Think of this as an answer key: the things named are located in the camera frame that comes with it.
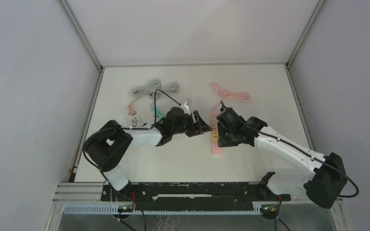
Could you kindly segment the white power strip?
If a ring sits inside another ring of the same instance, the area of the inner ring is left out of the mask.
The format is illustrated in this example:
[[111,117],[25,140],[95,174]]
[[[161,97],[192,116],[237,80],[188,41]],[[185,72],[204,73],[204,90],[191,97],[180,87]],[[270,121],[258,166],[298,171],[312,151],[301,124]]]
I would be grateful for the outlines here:
[[142,121],[140,120],[140,118],[138,117],[137,114],[135,114],[135,115],[129,114],[128,119],[129,119],[129,124],[130,124],[131,127],[140,128],[140,127],[143,126],[143,123],[142,123]]

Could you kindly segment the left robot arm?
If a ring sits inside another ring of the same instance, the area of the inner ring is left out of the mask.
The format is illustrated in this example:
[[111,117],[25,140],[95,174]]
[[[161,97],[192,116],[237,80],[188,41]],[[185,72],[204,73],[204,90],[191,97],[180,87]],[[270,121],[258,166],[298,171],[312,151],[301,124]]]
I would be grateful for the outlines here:
[[158,147],[170,142],[176,134],[194,137],[211,131],[212,127],[200,117],[198,111],[187,113],[180,107],[173,107],[148,128],[124,128],[115,120],[108,121],[86,139],[82,153],[113,188],[113,195],[124,201],[132,191],[120,162],[131,146]]

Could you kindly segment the pink charger plug with prongs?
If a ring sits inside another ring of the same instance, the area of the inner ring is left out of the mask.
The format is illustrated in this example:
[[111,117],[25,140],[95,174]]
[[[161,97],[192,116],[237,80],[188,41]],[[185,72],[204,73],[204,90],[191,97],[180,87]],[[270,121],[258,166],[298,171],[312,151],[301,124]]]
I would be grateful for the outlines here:
[[218,123],[215,115],[210,115],[210,121],[212,125],[215,125]]

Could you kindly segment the pink USB charger plug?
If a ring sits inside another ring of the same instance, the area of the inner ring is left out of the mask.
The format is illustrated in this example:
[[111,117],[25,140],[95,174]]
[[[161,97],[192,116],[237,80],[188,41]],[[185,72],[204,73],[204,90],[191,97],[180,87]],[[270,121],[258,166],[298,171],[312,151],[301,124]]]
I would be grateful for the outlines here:
[[136,110],[135,110],[135,107],[133,104],[129,104],[127,106],[127,109],[128,109],[128,114],[131,115],[131,116],[135,116],[137,114]]

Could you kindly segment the teal charger plug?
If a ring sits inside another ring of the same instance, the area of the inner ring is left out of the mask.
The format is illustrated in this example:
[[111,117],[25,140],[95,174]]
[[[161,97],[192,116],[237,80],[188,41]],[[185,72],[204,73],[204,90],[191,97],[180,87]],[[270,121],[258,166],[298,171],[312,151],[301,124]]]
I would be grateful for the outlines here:
[[164,113],[157,107],[154,109],[154,112],[155,112],[156,117],[163,117],[164,116]]

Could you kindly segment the yellow charger plug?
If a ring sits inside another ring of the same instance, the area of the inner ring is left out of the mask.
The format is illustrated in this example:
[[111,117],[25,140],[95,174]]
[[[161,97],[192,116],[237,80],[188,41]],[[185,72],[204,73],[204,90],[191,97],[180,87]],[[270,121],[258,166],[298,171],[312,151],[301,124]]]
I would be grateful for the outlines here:
[[218,132],[217,131],[213,131],[212,132],[212,142],[213,143],[217,143],[218,140],[219,140],[219,134],[218,134]]

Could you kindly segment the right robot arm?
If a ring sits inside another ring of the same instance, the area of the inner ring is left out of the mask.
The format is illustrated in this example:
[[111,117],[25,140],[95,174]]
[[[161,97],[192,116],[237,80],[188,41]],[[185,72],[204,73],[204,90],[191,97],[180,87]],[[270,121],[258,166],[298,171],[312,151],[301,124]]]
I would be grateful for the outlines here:
[[218,146],[240,144],[265,150],[295,167],[299,175],[289,177],[274,174],[259,187],[265,200],[280,194],[304,195],[319,207],[330,209],[338,198],[354,198],[359,187],[346,174],[342,158],[332,152],[325,155],[287,139],[263,120],[250,117],[245,120],[233,108],[223,106],[216,115]]

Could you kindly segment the pink power strip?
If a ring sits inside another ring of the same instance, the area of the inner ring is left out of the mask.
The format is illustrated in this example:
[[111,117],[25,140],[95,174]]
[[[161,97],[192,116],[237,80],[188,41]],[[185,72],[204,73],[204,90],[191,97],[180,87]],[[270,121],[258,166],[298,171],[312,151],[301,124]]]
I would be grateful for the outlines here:
[[[215,111],[215,110],[211,110],[209,112],[209,115],[215,115],[217,116],[219,114],[218,111]],[[212,125],[211,124],[211,127],[212,127],[212,132],[213,131],[217,131],[219,133],[219,129],[218,129],[218,123],[215,124],[215,125]],[[218,142],[217,143],[213,143],[212,142],[212,154],[213,155],[221,155],[223,153],[223,151],[220,149],[219,145],[218,145]]]

